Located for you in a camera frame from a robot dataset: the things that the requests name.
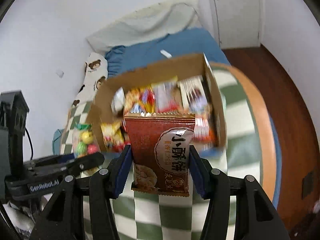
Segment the beige wafer box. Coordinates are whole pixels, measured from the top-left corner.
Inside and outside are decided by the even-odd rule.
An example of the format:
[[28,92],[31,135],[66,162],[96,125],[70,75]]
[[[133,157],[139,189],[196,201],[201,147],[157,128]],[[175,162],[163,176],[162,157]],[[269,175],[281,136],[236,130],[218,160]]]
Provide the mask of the beige wafer box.
[[209,107],[202,76],[193,76],[178,81],[181,92],[182,107],[188,113],[204,114]]

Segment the white snack packet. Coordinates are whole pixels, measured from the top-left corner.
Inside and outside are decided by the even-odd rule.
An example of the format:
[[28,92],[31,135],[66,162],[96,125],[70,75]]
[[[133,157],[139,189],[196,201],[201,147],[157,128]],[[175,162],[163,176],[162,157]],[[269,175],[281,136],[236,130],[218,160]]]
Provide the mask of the white snack packet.
[[120,87],[114,94],[111,101],[111,110],[114,115],[118,115],[125,105],[125,93],[122,87]]

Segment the small white object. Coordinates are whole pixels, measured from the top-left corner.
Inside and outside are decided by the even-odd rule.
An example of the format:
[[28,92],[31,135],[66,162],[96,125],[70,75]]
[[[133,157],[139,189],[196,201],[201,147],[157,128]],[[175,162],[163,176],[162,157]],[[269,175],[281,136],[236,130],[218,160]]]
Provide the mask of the small white object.
[[169,52],[167,52],[166,50],[160,50],[160,53],[161,53],[164,57],[166,57],[167,59],[172,58],[172,55],[171,55]]

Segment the green white checkered blanket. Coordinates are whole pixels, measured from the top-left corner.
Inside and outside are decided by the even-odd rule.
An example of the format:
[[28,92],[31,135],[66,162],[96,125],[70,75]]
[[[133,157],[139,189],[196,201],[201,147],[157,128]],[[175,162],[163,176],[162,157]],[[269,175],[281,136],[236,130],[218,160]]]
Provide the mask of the green white checkered blanket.
[[[248,174],[252,175],[266,191],[267,196],[272,198],[276,185],[276,148],[265,102],[255,85],[234,67],[215,67],[213,74],[223,104],[227,148],[222,152],[216,150],[218,138],[210,85],[209,80],[203,76],[209,107],[204,114],[194,115],[195,118],[202,116],[210,120],[215,130],[216,142],[195,142],[192,138],[189,147],[194,146],[200,157],[207,159],[212,168],[218,168],[231,177],[244,178]],[[181,111],[174,114],[192,114],[182,107],[179,87],[176,89],[175,99],[179,101]],[[60,142],[60,153],[73,153],[73,130],[76,124],[87,123],[86,118],[93,100],[71,108]],[[116,121],[121,121],[125,146],[131,147],[123,110],[114,116]],[[111,202],[120,239],[200,238],[209,203],[197,193],[190,171],[187,197],[133,191],[133,181],[132,162],[124,191]]]

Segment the green blue cardboard box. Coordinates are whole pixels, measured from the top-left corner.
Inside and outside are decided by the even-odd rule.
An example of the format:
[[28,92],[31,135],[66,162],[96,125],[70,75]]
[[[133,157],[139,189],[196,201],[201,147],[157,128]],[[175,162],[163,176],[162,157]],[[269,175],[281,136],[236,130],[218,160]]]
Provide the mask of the green blue cardboard box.
[[111,110],[111,101],[119,88],[123,88],[127,92],[132,88],[167,81],[175,76],[179,80],[184,80],[202,75],[209,80],[208,85],[210,85],[209,91],[213,103],[218,138],[216,150],[219,152],[225,151],[227,148],[227,129],[220,90],[213,74],[213,68],[215,67],[226,68],[228,66],[223,63],[207,61],[204,54],[188,54],[157,61],[146,67],[136,68],[105,80],[98,89],[86,118],[86,122],[92,125],[100,149],[103,152],[106,151],[100,124],[116,121],[116,117]]

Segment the brown pastry snack packet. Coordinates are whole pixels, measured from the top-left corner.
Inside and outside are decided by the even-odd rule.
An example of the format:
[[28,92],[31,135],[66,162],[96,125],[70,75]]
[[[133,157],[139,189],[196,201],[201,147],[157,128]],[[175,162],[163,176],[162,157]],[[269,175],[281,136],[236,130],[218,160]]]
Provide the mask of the brown pastry snack packet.
[[189,145],[194,114],[127,113],[124,121],[133,155],[133,191],[189,196]]

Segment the colourful candy bag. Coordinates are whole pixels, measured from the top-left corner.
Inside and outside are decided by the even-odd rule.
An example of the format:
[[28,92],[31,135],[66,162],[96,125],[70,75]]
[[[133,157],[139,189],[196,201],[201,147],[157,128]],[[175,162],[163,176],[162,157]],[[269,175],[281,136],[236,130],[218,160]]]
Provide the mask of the colourful candy bag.
[[72,149],[75,158],[100,152],[91,124],[78,123],[75,125],[72,135]]

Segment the yellow panda crisps bag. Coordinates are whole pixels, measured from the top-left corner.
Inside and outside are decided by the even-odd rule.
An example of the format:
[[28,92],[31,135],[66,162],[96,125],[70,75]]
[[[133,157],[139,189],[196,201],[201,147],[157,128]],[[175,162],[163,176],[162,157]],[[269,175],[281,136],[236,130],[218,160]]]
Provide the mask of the yellow panda crisps bag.
[[121,132],[121,121],[113,123],[101,123],[104,145],[108,152],[122,152],[125,147],[125,140]]

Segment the pink snack packet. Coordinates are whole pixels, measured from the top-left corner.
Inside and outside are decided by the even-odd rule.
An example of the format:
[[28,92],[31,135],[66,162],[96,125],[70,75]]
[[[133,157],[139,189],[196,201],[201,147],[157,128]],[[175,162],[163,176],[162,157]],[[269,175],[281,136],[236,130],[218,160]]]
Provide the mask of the pink snack packet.
[[151,84],[157,113],[179,113],[181,111],[180,103],[175,99],[175,92],[178,89],[177,82],[178,77],[175,76],[169,80]]

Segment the bear print pillow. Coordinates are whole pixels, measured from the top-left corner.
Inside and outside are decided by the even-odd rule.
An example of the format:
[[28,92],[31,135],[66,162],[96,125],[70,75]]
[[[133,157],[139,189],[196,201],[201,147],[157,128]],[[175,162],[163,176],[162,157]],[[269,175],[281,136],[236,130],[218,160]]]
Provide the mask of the bear print pillow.
[[80,90],[72,103],[73,107],[92,101],[101,84],[108,77],[107,60],[103,55],[92,52],[85,62],[85,78]]

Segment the crumpled plastic bag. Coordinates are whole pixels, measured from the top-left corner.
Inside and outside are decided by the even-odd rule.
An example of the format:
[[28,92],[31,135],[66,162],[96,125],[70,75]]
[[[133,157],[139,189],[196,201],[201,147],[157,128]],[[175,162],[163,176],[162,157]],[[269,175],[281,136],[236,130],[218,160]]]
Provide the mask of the crumpled plastic bag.
[[40,199],[30,199],[26,203],[9,201],[3,206],[18,234],[23,239],[28,239],[47,203],[47,195],[44,195]]

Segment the white wardrobe door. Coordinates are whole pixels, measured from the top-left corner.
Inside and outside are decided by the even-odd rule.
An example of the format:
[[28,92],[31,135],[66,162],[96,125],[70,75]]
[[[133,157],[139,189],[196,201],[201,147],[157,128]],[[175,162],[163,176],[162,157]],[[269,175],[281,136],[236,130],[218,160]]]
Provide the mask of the white wardrobe door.
[[259,47],[263,0],[209,0],[214,38],[221,49]]

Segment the red white striped packet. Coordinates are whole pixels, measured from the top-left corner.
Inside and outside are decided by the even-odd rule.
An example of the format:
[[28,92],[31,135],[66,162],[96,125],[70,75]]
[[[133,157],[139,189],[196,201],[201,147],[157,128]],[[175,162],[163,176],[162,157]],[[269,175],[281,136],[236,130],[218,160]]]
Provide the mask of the red white striped packet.
[[202,116],[195,118],[193,141],[195,142],[216,142],[215,130],[210,120]]

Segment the korean cheese noodle packet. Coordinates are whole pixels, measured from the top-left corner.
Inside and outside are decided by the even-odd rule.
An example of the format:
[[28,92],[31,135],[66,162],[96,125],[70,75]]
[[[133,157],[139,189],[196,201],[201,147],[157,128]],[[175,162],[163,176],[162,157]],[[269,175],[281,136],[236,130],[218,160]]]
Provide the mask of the korean cheese noodle packet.
[[156,97],[151,86],[129,90],[125,94],[124,115],[127,113],[155,113]]

